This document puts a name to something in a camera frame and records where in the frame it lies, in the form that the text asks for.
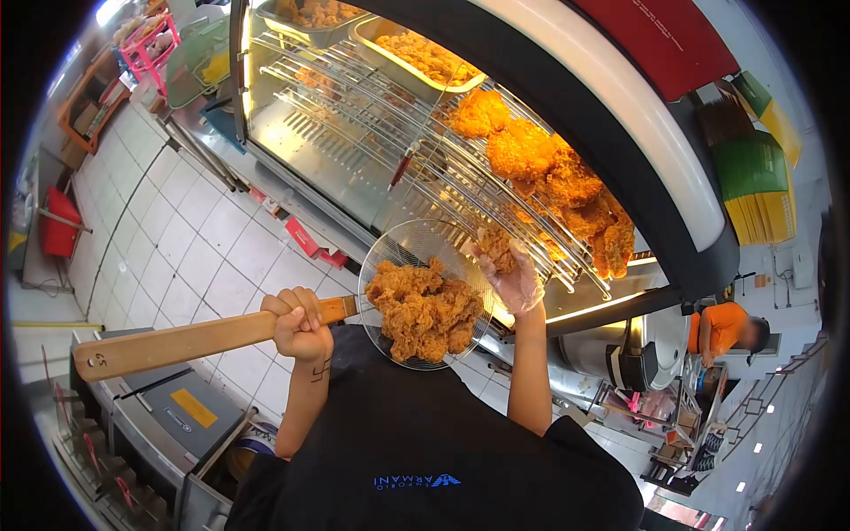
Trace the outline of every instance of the glass display case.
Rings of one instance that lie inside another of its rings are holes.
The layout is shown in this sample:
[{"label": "glass display case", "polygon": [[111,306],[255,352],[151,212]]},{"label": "glass display case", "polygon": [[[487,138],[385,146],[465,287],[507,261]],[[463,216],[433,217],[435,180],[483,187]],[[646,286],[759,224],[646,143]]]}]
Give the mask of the glass display case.
[{"label": "glass display case", "polygon": [[503,229],[547,283],[552,333],[690,298],[670,286],[609,172],[449,43],[333,0],[240,4],[230,41],[241,141],[367,244],[416,217],[469,239]]}]

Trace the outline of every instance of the hand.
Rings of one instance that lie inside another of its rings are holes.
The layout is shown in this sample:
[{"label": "hand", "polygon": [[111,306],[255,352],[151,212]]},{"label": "hand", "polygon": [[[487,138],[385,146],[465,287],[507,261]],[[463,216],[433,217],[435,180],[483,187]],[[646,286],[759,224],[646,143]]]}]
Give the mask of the hand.
[{"label": "hand", "polygon": [[540,282],[540,276],[534,270],[528,248],[515,238],[510,239],[511,254],[517,261],[517,267],[510,273],[497,273],[496,265],[478,246],[472,245],[470,252],[478,260],[481,272],[493,285],[493,289],[505,304],[505,309],[514,317],[523,318],[532,308],[543,300],[546,292]]},{"label": "hand", "polygon": [[277,297],[267,295],[260,310],[277,314],[275,345],[277,352],[299,361],[326,359],[333,352],[333,336],[320,325],[319,298],[313,290],[301,286],[283,290]]}]

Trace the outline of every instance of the yellow sticker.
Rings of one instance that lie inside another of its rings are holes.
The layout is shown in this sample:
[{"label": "yellow sticker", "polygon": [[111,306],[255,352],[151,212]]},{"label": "yellow sticker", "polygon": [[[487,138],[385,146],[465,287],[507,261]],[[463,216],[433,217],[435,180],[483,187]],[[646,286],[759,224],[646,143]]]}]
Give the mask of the yellow sticker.
[{"label": "yellow sticker", "polygon": [[185,388],[171,393],[171,398],[201,426],[210,427],[218,420],[218,417],[213,415],[212,411],[208,410],[204,404],[198,402],[198,399],[193,397]]}]

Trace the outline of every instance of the wooden handle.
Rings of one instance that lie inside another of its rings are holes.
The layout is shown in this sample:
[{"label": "wooden handle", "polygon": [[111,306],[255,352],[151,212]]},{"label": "wooden handle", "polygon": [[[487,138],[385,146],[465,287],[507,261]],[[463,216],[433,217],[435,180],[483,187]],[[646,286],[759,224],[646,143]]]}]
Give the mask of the wooden handle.
[{"label": "wooden handle", "polygon": [[[354,296],[319,301],[321,323],[357,314]],[[203,358],[272,339],[277,315],[268,310],[194,325],[177,326],[80,343],[74,365],[84,381],[98,381]]]}]

